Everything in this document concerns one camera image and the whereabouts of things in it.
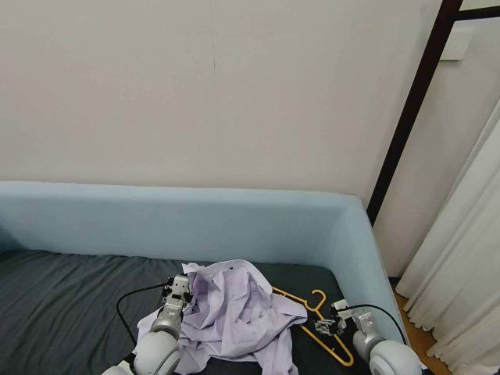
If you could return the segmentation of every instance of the dark gray bed sheet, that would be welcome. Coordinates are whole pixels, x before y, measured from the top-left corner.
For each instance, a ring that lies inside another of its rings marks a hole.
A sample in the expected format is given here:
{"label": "dark gray bed sheet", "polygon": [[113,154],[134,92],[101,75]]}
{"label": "dark gray bed sheet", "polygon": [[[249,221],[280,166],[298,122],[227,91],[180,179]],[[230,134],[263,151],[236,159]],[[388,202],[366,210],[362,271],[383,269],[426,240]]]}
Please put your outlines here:
{"label": "dark gray bed sheet", "polygon": [[[0,254],[0,373],[100,374],[133,348],[115,313],[118,298],[181,271],[181,261],[114,255],[67,255],[43,251]],[[322,289],[327,305],[341,298],[333,274],[315,266],[258,264],[275,287],[309,298]],[[160,304],[159,289],[123,301],[135,334],[137,321]],[[364,374],[368,366],[344,341],[355,365],[334,361],[299,327],[292,329],[293,359],[301,375]],[[255,363],[212,359],[202,374],[260,374]]]}

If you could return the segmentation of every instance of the white wall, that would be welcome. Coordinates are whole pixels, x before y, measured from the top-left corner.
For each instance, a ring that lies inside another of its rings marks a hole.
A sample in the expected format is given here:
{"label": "white wall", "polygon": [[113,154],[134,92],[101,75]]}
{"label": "white wall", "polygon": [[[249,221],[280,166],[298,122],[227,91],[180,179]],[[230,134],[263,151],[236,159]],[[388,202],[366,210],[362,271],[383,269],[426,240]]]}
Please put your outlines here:
{"label": "white wall", "polygon": [[[462,8],[495,4],[468,1]],[[440,62],[375,223],[390,275],[400,275],[422,244],[500,99],[500,20],[466,24],[475,29],[466,55]]]}
{"label": "white wall", "polygon": [[[4,0],[0,179],[308,189],[367,203],[438,6]],[[498,30],[474,38],[466,73],[440,67],[433,82],[376,227],[390,274],[488,116],[498,54],[482,46]]]}

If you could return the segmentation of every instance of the fabric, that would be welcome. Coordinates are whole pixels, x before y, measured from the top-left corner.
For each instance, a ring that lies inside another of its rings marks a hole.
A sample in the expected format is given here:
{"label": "fabric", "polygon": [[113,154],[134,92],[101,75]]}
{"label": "fabric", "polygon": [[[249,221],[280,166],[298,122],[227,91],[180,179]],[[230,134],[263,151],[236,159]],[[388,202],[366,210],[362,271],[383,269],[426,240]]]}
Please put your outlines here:
{"label": "fabric", "polygon": [[[273,286],[295,295],[311,298],[311,290],[321,288],[327,301],[343,298],[334,275],[325,268],[253,264]],[[0,254],[0,374],[101,374],[134,348],[116,315],[118,298],[128,291],[165,282],[179,272],[181,261],[165,259],[43,251]],[[160,289],[123,300],[122,311],[134,335],[138,334],[137,321],[160,305]],[[321,311],[326,316],[328,305]],[[307,324],[313,329],[310,320]],[[325,355],[300,327],[293,326],[291,336],[294,364],[301,375],[370,374],[355,354],[349,336],[342,338],[355,355],[350,368]],[[261,372],[256,362],[211,359],[200,374]]]}
{"label": "fabric", "polygon": [[[180,374],[202,371],[211,357],[257,362],[262,375],[298,375],[291,358],[289,327],[307,320],[303,305],[276,295],[250,263],[232,260],[183,264],[193,300],[184,310]],[[158,310],[140,320],[138,340],[149,332]]]}
{"label": "fabric", "polygon": [[500,103],[396,291],[453,373],[500,365]]}

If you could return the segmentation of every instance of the white curtain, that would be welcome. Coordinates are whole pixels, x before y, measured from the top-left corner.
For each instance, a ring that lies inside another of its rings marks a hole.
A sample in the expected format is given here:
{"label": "white curtain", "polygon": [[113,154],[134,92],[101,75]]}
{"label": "white curtain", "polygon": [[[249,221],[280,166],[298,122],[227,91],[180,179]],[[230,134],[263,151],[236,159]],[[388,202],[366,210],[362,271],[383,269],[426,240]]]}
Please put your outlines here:
{"label": "white curtain", "polygon": [[500,102],[396,291],[454,374],[500,366]]}

